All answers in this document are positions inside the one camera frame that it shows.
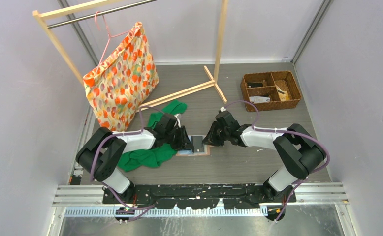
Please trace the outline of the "woven wicker divided basket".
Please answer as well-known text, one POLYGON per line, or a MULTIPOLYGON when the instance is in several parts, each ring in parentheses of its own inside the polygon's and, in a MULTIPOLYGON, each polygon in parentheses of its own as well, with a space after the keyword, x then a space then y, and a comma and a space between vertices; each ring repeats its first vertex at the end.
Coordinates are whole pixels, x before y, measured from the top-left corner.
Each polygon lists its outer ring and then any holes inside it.
POLYGON ((301 100, 301 92, 291 71, 247 73, 243 75, 240 87, 243 99, 249 102, 245 105, 248 112, 292 109, 301 100), (263 82, 263 87, 248 88, 247 82, 263 82), (288 92, 289 101, 280 101, 275 85, 288 92), (250 96, 270 97, 271 102, 254 104, 250 102, 250 96))

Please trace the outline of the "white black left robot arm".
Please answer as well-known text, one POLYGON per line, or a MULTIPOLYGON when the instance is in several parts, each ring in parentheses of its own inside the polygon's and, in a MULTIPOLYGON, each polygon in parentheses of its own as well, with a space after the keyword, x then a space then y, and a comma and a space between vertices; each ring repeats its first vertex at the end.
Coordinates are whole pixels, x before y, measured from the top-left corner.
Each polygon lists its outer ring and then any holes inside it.
POLYGON ((185 126, 179 118, 163 114, 150 127, 132 132, 113 132, 106 127, 99 128, 83 145, 75 161, 88 170, 94 180, 106 184, 115 191, 115 197, 123 204, 134 196, 133 183, 122 174, 117 164, 124 153, 136 150, 152 150, 169 144, 175 150, 193 150, 185 126))

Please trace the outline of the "dark grey credit card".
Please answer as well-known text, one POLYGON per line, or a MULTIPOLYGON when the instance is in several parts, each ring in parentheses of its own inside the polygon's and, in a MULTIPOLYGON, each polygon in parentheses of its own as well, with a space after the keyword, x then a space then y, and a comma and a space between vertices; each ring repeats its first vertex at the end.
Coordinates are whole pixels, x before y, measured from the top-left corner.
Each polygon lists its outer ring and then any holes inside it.
POLYGON ((191 141, 193 144, 193 153, 204 153, 205 148, 203 144, 203 136, 201 135, 193 135, 191 137, 191 141))

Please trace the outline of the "pink leather card holder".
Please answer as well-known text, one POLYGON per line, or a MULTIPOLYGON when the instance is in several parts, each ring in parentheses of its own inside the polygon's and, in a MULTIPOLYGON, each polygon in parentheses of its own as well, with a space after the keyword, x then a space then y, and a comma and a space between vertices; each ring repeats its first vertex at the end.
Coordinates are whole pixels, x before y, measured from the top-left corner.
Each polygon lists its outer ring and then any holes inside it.
POLYGON ((175 156, 210 156, 210 145, 200 144, 199 141, 203 141, 204 135, 188 135, 191 143, 197 146, 195 149, 183 149, 176 153, 175 156))

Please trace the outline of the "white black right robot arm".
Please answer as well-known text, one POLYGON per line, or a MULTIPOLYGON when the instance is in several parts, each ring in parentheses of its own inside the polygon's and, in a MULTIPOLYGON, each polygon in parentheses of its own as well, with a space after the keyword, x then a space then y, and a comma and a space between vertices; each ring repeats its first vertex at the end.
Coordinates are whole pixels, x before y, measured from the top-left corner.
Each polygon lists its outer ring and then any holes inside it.
POLYGON ((229 111, 221 111, 202 142, 218 147, 226 141, 236 146, 261 147, 278 153, 283 166, 263 184, 264 196, 271 202, 281 198, 288 186, 318 171, 320 163, 329 157, 325 147, 300 124, 279 129, 240 125, 229 111))

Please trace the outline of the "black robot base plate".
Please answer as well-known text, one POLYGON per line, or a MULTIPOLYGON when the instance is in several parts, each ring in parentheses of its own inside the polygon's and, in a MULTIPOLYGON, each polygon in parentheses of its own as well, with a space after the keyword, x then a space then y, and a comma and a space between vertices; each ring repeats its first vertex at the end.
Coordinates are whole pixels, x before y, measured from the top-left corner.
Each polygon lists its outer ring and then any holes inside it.
POLYGON ((261 203, 282 205, 289 198, 292 186, 282 192, 263 185, 242 184, 132 184, 122 194, 113 194, 103 187, 103 203, 153 205, 156 209, 214 209, 222 203, 225 209, 255 209, 261 203))

